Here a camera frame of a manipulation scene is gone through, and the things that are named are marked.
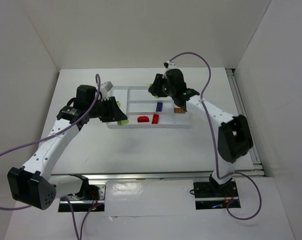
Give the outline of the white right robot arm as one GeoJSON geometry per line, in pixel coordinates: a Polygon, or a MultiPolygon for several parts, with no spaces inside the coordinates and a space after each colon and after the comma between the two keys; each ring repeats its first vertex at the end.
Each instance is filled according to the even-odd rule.
{"type": "Polygon", "coordinates": [[[156,74],[148,91],[154,97],[170,97],[176,106],[208,124],[215,154],[210,183],[215,188],[228,184],[235,173],[235,162],[253,147],[246,117],[227,113],[205,100],[202,93],[188,88],[182,71],[177,68],[156,74]]]}

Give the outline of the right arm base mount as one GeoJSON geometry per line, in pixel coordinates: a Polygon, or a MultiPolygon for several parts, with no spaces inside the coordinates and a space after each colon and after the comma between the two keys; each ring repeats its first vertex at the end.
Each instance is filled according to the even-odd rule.
{"type": "Polygon", "coordinates": [[[232,178],[225,184],[218,185],[210,176],[208,181],[194,182],[189,193],[195,197],[196,210],[241,207],[237,185],[232,178]]]}

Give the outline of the red curved lego piece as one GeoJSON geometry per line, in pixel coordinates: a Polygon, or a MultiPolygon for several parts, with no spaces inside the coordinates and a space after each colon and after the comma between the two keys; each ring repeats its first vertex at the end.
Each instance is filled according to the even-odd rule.
{"type": "Polygon", "coordinates": [[[150,120],[149,120],[149,117],[148,116],[139,116],[137,118],[137,122],[138,123],[148,123],[150,120]]]}

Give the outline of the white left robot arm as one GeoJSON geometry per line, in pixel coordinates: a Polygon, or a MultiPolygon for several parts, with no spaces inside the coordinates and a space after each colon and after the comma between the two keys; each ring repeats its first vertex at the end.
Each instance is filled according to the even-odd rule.
{"type": "Polygon", "coordinates": [[[109,96],[112,87],[108,81],[101,85],[100,92],[90,85],[77,88],[76,96],[59,111],[49,139],[20,168],[9,170],[7,178],[14,200],[45,210],[56,198],[66,195],[89,197],[94,188],[88,178],[77,173],[63,177],[51,174],[69,143],[90,119],[98,118],[104,123],[127,119],[115,97],[109,96]]]}

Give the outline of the purple lego plate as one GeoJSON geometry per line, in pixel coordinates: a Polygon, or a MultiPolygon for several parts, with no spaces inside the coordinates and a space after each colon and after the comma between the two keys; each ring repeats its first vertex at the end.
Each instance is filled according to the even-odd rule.
{"type": "Polygon", "coordinates": [[[163,103],[162,102],[157,102],[156,112],[162,112],[162,109],[163,109],[163,103]]]}

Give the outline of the pale and lime green lego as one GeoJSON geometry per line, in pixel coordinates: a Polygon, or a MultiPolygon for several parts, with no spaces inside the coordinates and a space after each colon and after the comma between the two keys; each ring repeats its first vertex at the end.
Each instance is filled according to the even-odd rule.
{"type": "Polygon", "coordinates": [[[120,120],[120,121],[117,122],[117,125],[119,125],[119,126],[123,126],[123,125],[127,125],[127,124],[129,124],[128,119],[120,120]]]}

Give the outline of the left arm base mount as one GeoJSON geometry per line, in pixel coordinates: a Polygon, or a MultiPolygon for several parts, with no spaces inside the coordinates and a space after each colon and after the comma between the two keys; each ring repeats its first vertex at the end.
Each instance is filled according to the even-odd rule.
{"type": "Polygon", "coordinates": [[[72,173],[69,175],[60,176],[59,183],[56,187],[62,187],[62,190],[57,190],[57,193],[66,193],[66,200],[59,201],[58,212],[71,212],[70,206],[74,212],[86,212],[92,208],[93,212],[105,211],[105,194],[106,183],[92,182],[89,178],[72,173]]]}

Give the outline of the red lego brick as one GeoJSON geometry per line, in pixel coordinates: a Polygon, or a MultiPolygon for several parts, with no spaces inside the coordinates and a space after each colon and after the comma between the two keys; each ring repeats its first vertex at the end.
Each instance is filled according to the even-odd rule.
{"type": "Polygon", "coordinates": [[[159,121],[159,115],[158,114],[153,114],[151,124],[158,124],[158,121],[159,121]]]}

